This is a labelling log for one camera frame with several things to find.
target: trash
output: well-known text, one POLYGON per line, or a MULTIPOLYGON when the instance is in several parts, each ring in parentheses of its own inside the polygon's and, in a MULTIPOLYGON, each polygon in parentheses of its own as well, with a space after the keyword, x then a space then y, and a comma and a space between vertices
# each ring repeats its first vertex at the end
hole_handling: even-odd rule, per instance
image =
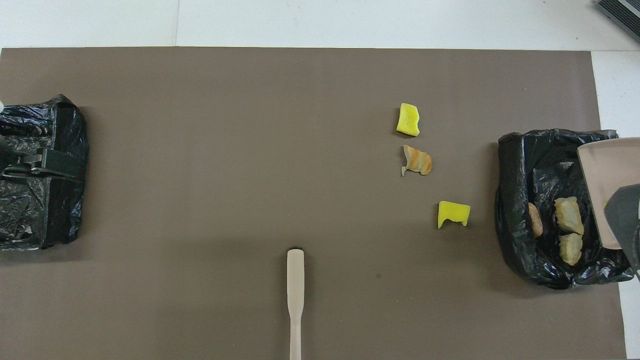
POLYGON ((426 175, 431 172, 431 168, 433 168, 431 155, 410 147, 409 145, 403 146, 403 149, 406 166, 401 167, 402 176, 404 176, 404 172, 407 170, 419 172, 420 175, 426 175))
POLYGON ((438 203, 438 229, 442 227, 444 220, 447 219, 453 222, 461 222, 462 225, 467 226, 470 212, 471 206, 469 205, 440 201, 438 203))
POLYGON ((64 95, 0 113, 0 250, 45 249, 77 238, 89 145, 64 95))
POLYGON ((554 201, 558 227, 566 233, 584 234, 578 199, 575 196, 559 197, 554 201))
POLYGON ((418 136, 420 130, 418 129, 418 121, 420 115, 418 114, 418 108, 411 104, 400 104, 400 117, 398 118, 397 131, 401 133, 418 136))
POLYGON ((544 233, 544 227, 542 226, 542 220, 540 219, 540 212, 534 204, 528 203, 528 205, 529 217, 531 218, 531 227, 533 229, 533 236, 537 238, 544 233))
POLYGON ((582 256, 582 235, 571 233, 560 236, 560 258, 565 263, 573 266, 582 256))
POLYGON ((602 247, 577 156, 578 146, 617 138, 613 130, 580 133, 553 129, 499 140, 499 187, 495 199, 495 228, 507 265, 523 279, 553 289, 575 284, 605 284, 633 278, 622 250, 602 247), (584 224, 582 257, 569 266, 560 257, 560 232, 554 200, 577 198, 584 224), (534 237, 527 208, 540 211, 545 232, 534 237))

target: crumpled plastic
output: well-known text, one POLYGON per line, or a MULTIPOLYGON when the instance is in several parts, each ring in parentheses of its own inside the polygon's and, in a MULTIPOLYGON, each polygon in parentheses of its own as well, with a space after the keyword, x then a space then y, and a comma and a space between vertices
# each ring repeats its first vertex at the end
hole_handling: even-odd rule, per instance
POLYGON ((575 285, 627 281, 634 276, 622 250, 602 247, 578 160, 578 146, 617 138, 613 130, 581 133, 564 129, 511 133, 498 141, 499 187, 495 229, 507 266, 526 281, 562 290, 575 285), (584 224, 582 256, 575 266, 559 255, 554 200, 578 198, 584 224), (528 202, 536 205, 544 233, 534 238, 528 202))
MULTIPOLYGON (((86 122, 64 95, 42 104, 5 106, 0 135, 14 150, 64 152, 86 169, 86 122)), ((0 250, 46 249, 77 238, 84 195, 80 181, 61 177, 0 179, 0 250)))

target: black clip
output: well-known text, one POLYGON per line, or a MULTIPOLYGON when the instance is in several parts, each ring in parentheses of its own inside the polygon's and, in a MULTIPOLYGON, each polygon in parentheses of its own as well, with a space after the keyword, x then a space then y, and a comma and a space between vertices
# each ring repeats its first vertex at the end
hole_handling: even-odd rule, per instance
POLYGON ((2 177, 56 177, 82 181, 84 167, 80 160, 64 152, 39 148, 33 154, 13 150, 0 138, 0 166, 2 177))

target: bread piece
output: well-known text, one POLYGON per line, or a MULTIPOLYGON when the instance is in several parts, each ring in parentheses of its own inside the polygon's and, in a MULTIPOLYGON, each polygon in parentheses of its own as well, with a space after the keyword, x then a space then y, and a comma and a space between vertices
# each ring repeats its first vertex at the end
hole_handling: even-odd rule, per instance
POLYGON ((569 234, 560 236, 560 257, 573 266, 582 256, 582 235, 569 234))
POLYGON ((403 176, 405 170, 419 172, 422 175, 426 175, 431 171, 431 167, 433 166, 431 155, 410 147, 409 145, 405 145, 403 149, 406 158, 406 166, 402 169, 403 176))
POLYGON ((554 204, 560 230, 566 233, 584 234, 578 199, 575 196, 559 197, 554 204))
POLYGON ((533 228, 533 237, 537 238, 542 235, 542 220, 540 212, 534 204, 529 203, 529 216, 531 217, 531 227, 533 228))

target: brown mat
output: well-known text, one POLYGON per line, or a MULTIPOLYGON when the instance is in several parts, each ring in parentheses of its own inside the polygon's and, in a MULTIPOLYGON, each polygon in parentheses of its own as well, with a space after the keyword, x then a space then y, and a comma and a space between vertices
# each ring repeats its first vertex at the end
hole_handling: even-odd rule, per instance
POLYGON ((615 284, 527 284, 493 230, 500 135, 599 128, 589 53, 2 51, 5 104, 58 93, 88 119, 84 223, 0 254, 2 359, 285 359, 292 246, 304 359, 625 357, 615 284), (405 143, 430 175, 400 176, 405 143))

